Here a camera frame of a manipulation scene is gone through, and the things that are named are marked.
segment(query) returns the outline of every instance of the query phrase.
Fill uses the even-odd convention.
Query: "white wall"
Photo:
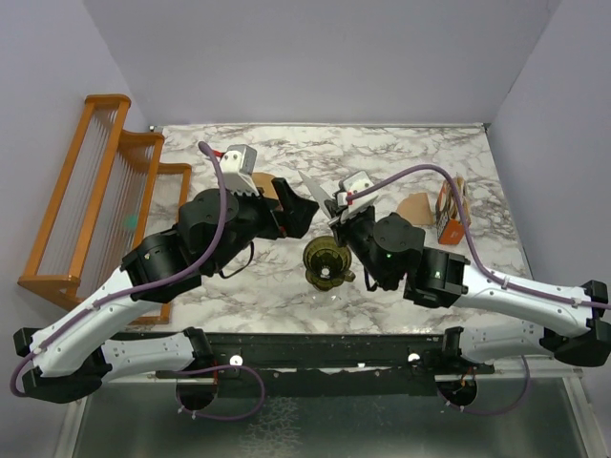
[[[534,277],[611,286],[609,0],[562,1],[489,137]],[[611,363],[585,384],[611,446]]]
[[[129,90],[80,0],[21,0],[0,14],[0,455],[53,456],[64,406],[13,398],[12,334],[56,320],[58,307],[17,286],[84,96]],[[132,105],[129,127],[146,122]]]
[[[559,0],[84,0],[155,124],[489,122]]]

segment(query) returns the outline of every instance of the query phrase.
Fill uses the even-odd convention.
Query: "wooden rack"
[[[106,281],[144,238],[157,175],[181,176],[187,199],[191,166],[159,163],[164,137],[123,129],[131,100],[89,95],[19,284],[72,310]],[[171,304],[133,324],[166,324]]]

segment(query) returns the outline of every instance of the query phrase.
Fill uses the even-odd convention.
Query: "wooden frame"
[[[38,230],[30,257],[24,269],[23,275],[18,283],[34,294],[59,305],[66,310],[72,310],[82,298],[78,297],[78,289],[82,283],[83,271],[86,260],[90,252],[95,228],[98,223],[100,209],[104,202],[107,187],[113,172],[116,158],[121,156],[127,167],[134,175],[146,177],[141,195],[132,192],[131,189],[125,190],[126,196],[118,198],[119,206],[138,206],[137,225],[133,233],[131,246],[122,246],[118,243],[116,231],[111,231],[111,239],[106,242],[110,247],[110,254],[106,260],[101,262],[110,265],[100,266],[101,276],[110,274],[109,269],[114,269],[120,261],[127,248],[139,245],[144,238],[146,221],[150,211],[151,200],[155,188],[155,181],[158,174],[182,175],[180,188],[179,205],[187,199],[187,192],[191,177],[191,166],[188,164],[160,164],[161,149],[164,137],[157,133],[136,134],[125,131],[123,124],[131,106],[129,97],[123,94],[97,94],[89,95],[85,99],[85,107],[74,131],[73,140],[66,154],[63,167],[55,183],[53,193],[45,212],[45,216]],[[100,122],[101,116],[96,117],[96,113],[112,113]],[[79,158],[79,153],[83,147],[83,142],[88,133],[92,119],[96,119],[102,128],[107,132],[106,142],[101,148],[101,157],[95,170],[95,180],[91,194],[84,209],[84,215],[78,235],[74,244],[72,258],[67,272],[57,272],[52,275],[40,274],[41,263],[47,251],[50,238],[52,237],[53,227],[57,223],[57,217],[66,191],[69,188],[71,177],[73,176],[75,165]],[[134,324],[161,324],[168,323],[170,319],[171,304],[166,303],[162,306],[158,316],[146,316],[136,320]]]

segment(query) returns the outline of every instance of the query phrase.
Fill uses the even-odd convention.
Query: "marble table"
[[[205,140],[220,151],[245,143],[259,155],[256,171],[285,177],[291,187],[309,197],[298,171],[324,183],[332,192],[337,181],[366,170],[379,181],[419,163],[434,163],[469,181],[472,232],[482,260],[490,267],[525,275],[514,225],[503,196],[490,148],[478,127],[366,128],[293,125],[194,125],[166,127],[161,160],[193,165],[189,198],[216,187],[213,168],[199,152]],[[385,188],[376,203],[378,218],[394,211],[410,193],[427,192],[436,199],[442,177],[423,172]],[[160,177],[155,189],[147,233],[172,225],[177,213],[176,177]],[[456,325],[490,325],[512,319],[471,309],[428,309],[402,299],[399,291],[366,291],[363,268],[353,259],[357,279],[326,293],[306,282],[302,253],[314,237],[330,235],[322,212],[303,239],[256,240],[252,264],[236,277],[204,278],[203,286],[174,300],[171,322],[155,330],[201,326],[216,332],[288,333],[439,333]],[[434,228],[426,243],[469,256],[466,242],[438,245]],[[241,253],[226,268],[233,271],[247,260]]]

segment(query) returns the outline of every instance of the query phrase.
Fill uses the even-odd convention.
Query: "white marble surface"
[[[332,191],[339,179],[366,170],[374,181],[418,163],[434,163],[469,181],[472,232],[478,253],[499,271],[524,275],[507,203],[483,130],[479,128],[351,128],[333,126],[187,126],[167,127],[161,160],[194,166],[189,198],[216,187],[211,164],[197,142],[207,141],[225,151],[245,143],[258,153],[256,170],[285,177],[298,194],[308,196],[299,178],[304,171],[327,183]],[[376,204],[381,218],[394,211],[408,194],[426,191],[431,203],[442,183],[435,172],[406,177],[385,189]],[[179,180],[161,177],[156,185],[147,233],[168,228],[174,221]],[[330,234],[318,212],[303,239],[256,240],[253,263],[230,280],[204,278],[203,286],[174,301],[169,325],[157,330],[201,326],[206,331],[300,333],[437,333],[456,325],[506,323],[511,318],[470,309],[434,309],[413,305],[399,291],[367,292],[357,259],[354,283],[329,292],[316,291],[305,279],[302,252],[312,238]],[[426,243],[439,247],[433,228]],[[466,242],[443,249],[469,255]],[[242,265],[241,253],[226,268]]]

